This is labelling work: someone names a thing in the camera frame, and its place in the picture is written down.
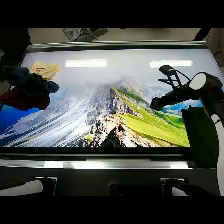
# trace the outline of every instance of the yellow drawing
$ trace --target yellow drawing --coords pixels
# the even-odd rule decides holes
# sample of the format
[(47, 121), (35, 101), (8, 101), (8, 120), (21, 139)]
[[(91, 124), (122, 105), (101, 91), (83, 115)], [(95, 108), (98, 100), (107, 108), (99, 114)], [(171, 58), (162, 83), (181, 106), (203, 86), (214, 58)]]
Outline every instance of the yellow drawing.
[(35, 61), (30, 67), (30, 72), (41, 75), (43, 79), (52, 80), (56, 72), (60, 72), (60, 66), (58, 64), (44, 64), (43, 62)]

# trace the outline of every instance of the screen bezel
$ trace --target screen bezel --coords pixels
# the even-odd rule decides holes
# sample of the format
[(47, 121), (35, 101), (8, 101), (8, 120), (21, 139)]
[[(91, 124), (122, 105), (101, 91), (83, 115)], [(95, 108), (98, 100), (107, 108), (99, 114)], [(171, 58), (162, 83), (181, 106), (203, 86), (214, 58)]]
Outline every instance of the screen bezel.
[[(208, 49), (205, 41), (94, 41), (94, 42), (66, 42), (66, 43), (47, 43), (34, 44), (27, 48), (19, 65), (27, 53), (35, 52), (55, 52), (55, 51), (82, 51), (82, 50), (126, 50), (126, 49)], [(45, 156), (45, 157), (147, 157), (153, 158), (184, 158), (191, 160), (190, 147), (152, 147), (152, 148), (81, 148), (71, 147), (0, 147), (0, 155), (10, 156)]]

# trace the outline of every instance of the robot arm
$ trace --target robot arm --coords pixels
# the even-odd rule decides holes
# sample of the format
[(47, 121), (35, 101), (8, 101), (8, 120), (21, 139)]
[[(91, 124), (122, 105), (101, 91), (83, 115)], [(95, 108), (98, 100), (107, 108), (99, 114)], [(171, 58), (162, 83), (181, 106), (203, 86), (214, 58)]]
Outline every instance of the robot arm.
[[(168, 80), (159, 80), (170, 84), (171, 76), (175, 75), (175, 69), (168, 65), (160, 68)], [(222, 82), (219, 78), (212, 76), (206, 72), (196, 74), (185, 85), (178, 83), (178, 86), (171, 85), (173, 91), (167, 93), (161, 98), (155, 97), (150, 107), (155, 110), (161, 110), (166, 105), (180, 103), (188, 99), (200, 99), (206, 114), (212, 119), (215, 124), (218, 139), (219, 139), (219, 158), (217, 164), (217, 177), (219, 190), (221, 195), (224, 195), (224, 93), (222, 91)]]

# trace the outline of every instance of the display screen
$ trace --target display screen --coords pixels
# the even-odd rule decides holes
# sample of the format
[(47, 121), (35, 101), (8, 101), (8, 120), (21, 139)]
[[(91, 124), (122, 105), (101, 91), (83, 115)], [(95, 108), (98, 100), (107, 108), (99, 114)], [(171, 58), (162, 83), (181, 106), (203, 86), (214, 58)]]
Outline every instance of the display screen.
[(166, 78), (159, 67), (169, 64), (190, 79), (205, 71), (223, 81), (207, 49), (27, 53), (21, 66), (32, 72), (38, 63), (49, 71), (57, 67), (48, 75), (60, 89), (50, 94), (45, 110), (4, 105), (0, 146), (189, 147), (181, 109), (202, 104), (187, 100), (152, 110), (151, 100), (172, 90), (158, 81)]

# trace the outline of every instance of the dark red cloth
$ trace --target dark red cloth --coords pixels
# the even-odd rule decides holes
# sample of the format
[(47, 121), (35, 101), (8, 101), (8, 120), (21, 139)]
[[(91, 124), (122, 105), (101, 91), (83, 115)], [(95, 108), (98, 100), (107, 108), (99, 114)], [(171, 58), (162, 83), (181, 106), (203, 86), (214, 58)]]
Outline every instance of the dark red cloth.
[(0, 96), (0, 102), (19, 110), (28, 110), (31, 108), (45, 110), (50, 103), (50, 97), (49, 94), (27, 96), (22, 89), (14, 87)]

